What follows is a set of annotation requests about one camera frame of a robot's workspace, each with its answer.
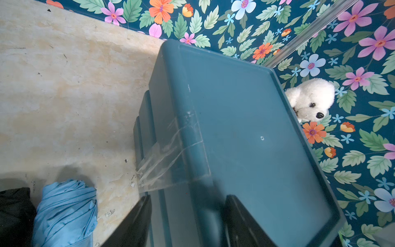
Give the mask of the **light blue umbrella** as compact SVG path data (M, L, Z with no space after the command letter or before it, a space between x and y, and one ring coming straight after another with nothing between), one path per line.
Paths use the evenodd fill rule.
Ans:
M92 247L97 214L97 191L84 181L47 185L37 208L31 246Z

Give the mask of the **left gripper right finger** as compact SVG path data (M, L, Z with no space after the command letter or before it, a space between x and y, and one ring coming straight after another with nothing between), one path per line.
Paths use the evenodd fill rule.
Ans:
M276 247L235 195L226 197L225 223L231 247Z

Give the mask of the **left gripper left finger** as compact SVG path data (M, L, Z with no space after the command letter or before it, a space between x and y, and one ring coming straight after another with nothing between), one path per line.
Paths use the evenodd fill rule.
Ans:
M152 215L151 196L140 198L102 247L145 247Z

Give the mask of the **teal plastic drawer cabinet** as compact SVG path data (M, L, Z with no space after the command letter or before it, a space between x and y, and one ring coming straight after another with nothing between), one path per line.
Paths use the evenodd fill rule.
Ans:
M235 195L276 247L340 247L343 212L272 69L168 40L133 128L136 170L196 111L211 175L151 196L150 247L231 247Z

